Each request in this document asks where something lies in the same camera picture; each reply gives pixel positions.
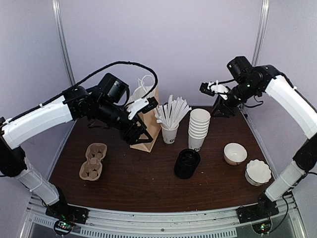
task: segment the black cylinder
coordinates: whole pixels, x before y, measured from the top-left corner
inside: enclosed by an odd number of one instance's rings
[[[189,179],[193,176],[195,169],[200,162],[200,155],[192,149],[182,150],[176,160],[174,173],[180,179]]]

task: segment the scalloped bowl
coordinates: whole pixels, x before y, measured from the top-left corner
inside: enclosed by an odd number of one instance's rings
[[[264,161],[255,159],[247,164],[245,176],[251,185],[261,186],[271,179],[272,171]]]

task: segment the paper bag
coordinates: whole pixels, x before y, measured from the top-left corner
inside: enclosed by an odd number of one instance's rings
[[[145,86],[144,84],[144,79],[145,78],[152,78],[153,83],[151,86]],[[134,91],[134,93],[131,95],[129,98],[128,103],[135,101],[139,98],[142,98],[154,85],[155,79],[151,75],[145,75],[142,79],[138,79],[138,84],[139,87]],[[148,96],[147,98],[150,97],[155,97],[159,104],[159,91],[158,87],[156,87]],[[137,149],[137,150],[142,150],[146,152],[151,152],[155,141],[157,140],[157,137],[159,135],[160,131],[160,124],[157,123],[157,119],[154,114],[154,110],[149,111],[146,114],[139,113],[139,116],[141,120],[144,122],[144,124],[147,126],[147,131],[153,138],[153,141],[151,143],[142,143],[142,144],[137,144],[137,145],[130,145],[130,148]],[[145,135],[142,135],[140,137],[141,139],[146,139],[147,137]]]

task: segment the wooden tabletop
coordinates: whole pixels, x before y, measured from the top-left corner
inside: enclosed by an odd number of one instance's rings
[[[63,190],[68,203],[120,211],[195,211],[256,202],[270,183],[254,187],[245,179],[246,164],[264,157],[242,114],[211,119],[199,152],[201,162],[190,179],[182,180],[173,168],[179,152],[188,148],[188,121],[189,115],[180,123],[175,143],[165,144],[160,133],[148,153],[130,149],[116,129],[88,129],[87,120],[80,119],[51,182]],[[98,181],[81,180],[79,171],[86,161],[86,149],[96,142],[108,146],[101,177]],[[223,148],[230,142],[242,144],[248,152],[239,166],[228,165],[223,159]]]

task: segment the dark wooden table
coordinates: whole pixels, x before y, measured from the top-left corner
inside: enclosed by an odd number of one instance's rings
[[[188,121],[189,115],[181,122],[174,144],[165,144],[160,134],[152,152],[147,153],[130,149],[116,129],[88,129],[87,120],[80,119],[51,182],[63,190],[71,204],[120,211],[194,211],[256,202],[268,184],[250,185],[244,171],[250,160],[264,157],[241,114],[212,118],[194,175],[187,180],[174,175],[179,152],[188,148]],[[87,147],[95,142],[108,145],[103,172],[98,181],[84,181],[79,170],[86,161]],[[246,161],[239,166],[228,165],[223,159],[223,148],[230,142],[240,143],[248,151]]]

